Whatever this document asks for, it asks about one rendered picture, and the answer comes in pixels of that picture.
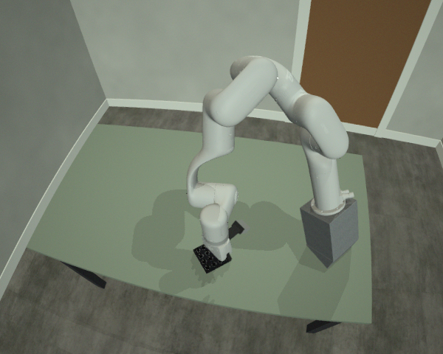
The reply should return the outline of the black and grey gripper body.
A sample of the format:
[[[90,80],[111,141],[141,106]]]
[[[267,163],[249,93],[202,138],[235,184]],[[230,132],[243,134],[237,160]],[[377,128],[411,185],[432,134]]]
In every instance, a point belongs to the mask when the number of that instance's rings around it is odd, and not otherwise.
[[[230,243],[230,239],[228,237],[227,241],[220,245],[220,246],[214,246],[212,247],[210,244],[208,244],[205,239],[204,236],[202,234],[202,241],[204,243],[204,245],[220,260],[220,261],[224,261],[227,257],[227,253],[230,252],[230,254],[232,254],[232,246]]]

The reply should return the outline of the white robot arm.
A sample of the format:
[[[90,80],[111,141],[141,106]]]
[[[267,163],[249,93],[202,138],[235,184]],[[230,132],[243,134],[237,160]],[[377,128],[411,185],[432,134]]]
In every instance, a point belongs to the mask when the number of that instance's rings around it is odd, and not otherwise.
[[[220,246],[228,237],[231,240],[250,229],[243,220],[237,220],[228,231],[228,221],[238,200],[237,187],[198,181],[197,175],[205,162],[234,150],[235,125],[268,94],[287,118],[301,127],[299,137],[314,195],[312,211],[319,215],[340,212],[354,193],[339,190],[336,159],[346,154],[349,141],[332,106],[322,97],[307,93],[287,68],[270,58],[239,58],[231,65],[230,75],[233,81],[225,89],[211,90],[203,99],[202,149],[191,161],[187,174],[188,202],[192,207],[203,208],[199,220],[205,241]]]

